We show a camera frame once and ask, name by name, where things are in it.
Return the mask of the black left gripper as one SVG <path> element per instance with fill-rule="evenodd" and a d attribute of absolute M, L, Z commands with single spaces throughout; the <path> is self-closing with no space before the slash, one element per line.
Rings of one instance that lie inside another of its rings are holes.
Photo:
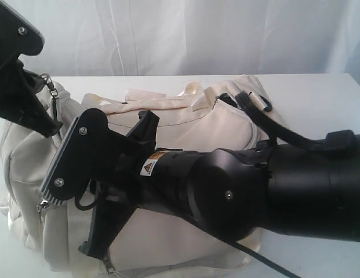
<path fill-rule="evenodd" d="M 37 93 L 41 90 L 41 77 L 24 68 L 15 55 L 0 67 L 0 118 L 18 125 L 31 125 L 44 137 L 57 134 L 62 123 L 53 119 Z"/>

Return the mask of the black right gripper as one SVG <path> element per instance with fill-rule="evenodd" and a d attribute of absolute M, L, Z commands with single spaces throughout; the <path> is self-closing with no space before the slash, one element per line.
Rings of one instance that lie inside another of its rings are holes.
<path fill-rule="evenodd" d="M 199 226 L 217 225 L 217 151 L 154 151 L 158 123 L 152 111 L 140 111 L 139 121 L 126 135 L 127 150 L 94 158 L 90 172 L 97 204 L 80 253 L 104 259 L 139 208 Z"/>

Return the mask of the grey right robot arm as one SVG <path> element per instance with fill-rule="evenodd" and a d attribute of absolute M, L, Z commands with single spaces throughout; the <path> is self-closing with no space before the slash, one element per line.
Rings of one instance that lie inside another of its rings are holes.
<path fill-rule="evenodd" d="M 155 149 L 158 117 L 141 112 L 125 136 L 98 109 L 78 120 L 95 195 L 84 254 L 102 259 L 137 208 L 178 216 L 235 243 L 257 227 L 360 242 L 360 135 L 309 140 L 279 126 L 253 149 Z"/>

